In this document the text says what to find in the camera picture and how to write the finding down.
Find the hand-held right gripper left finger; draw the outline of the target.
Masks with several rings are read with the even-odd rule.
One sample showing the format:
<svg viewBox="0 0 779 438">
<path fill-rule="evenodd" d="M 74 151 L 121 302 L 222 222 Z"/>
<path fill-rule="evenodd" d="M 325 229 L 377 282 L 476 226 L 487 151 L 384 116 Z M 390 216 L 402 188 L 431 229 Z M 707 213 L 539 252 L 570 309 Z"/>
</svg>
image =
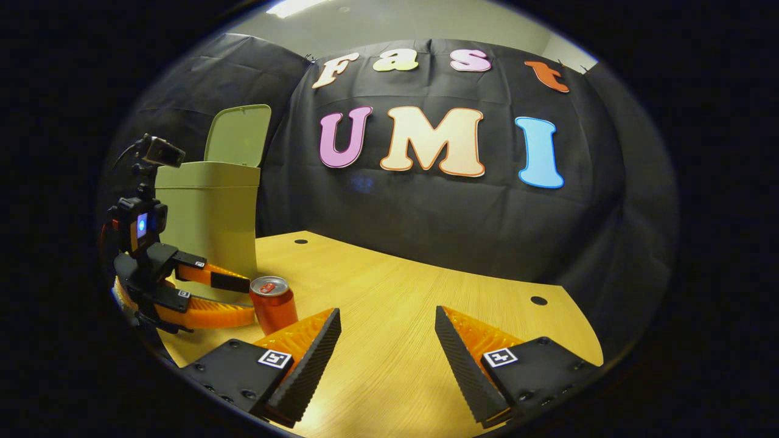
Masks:
<svg viewBox="0 0 779 438">
<path fill-rule="evenodd" d="M 253 343 L 229 339 L 183 372 L 239 410 L 292 428 L 306 412 L 340 333 L 340 310 L 328 308 Z"/>
</svg>

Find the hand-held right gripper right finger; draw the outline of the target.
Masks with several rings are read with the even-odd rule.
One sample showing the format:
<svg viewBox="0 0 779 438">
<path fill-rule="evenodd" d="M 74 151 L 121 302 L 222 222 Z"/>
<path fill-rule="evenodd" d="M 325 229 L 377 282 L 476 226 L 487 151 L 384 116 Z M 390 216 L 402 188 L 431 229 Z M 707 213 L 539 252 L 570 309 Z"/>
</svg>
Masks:
<svg viewBox="0 0 779 438">
<path fill-rule="evenodd" d="M 522 341 L 461 311 L 436 308 L 436 335 L 476 422 L 523 424 L 578 394 L 600 367 L 548 336 Z"/>
</svg>

